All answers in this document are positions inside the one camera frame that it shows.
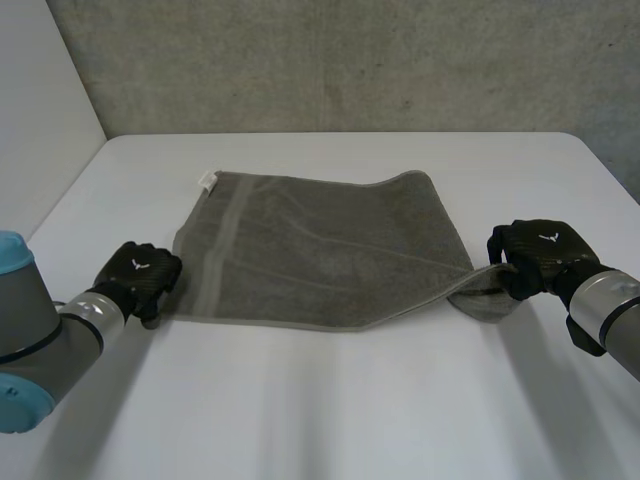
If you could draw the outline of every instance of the white table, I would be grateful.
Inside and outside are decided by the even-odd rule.
[[[555,133],[128,136],[108,142],[31,248],[54,298],[126,240],[169,247],[205,170],[356,183],[431,175],[476,266],[492,227],[562,219],[640,277],[640,208]],[[640,384],[576,349],[538,296],[499,326],[446,302],[356,334],[130,322],[3,479],[635,479]]]

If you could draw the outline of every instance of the white label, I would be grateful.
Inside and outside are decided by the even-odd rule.
[[[202,178],[198,180],[198,185],[204,188],[209,193],[209,195],[211,195],[213,187],[216,186],[216,183],[218,183],[218,177],[215,173],[210,171],[204,172]]]

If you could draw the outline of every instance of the robotic hand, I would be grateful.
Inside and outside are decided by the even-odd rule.
[[[92,288],[56,311],[22,237],[0,232],[0,432],[35,428],[131,315],[156,328],[181,270],[169,251],[127,242]]]
[[[158,327],[159,310],[181,271],[182,262],[168,250],[127,242],[100,270],[93,290],[109,289],[110,285],[128,289],[131,301],[135,301],[132,314],[151,330]]]
[[[640,282],[600,263],[564,222],[516,220],[493,229],[487,242],[492,264],[502,254],[517,273],[502,273],[509,294],[525,300],[540,292],[560,297],[567,328],[578,348],[594,356],[607,351],[640,380]]]

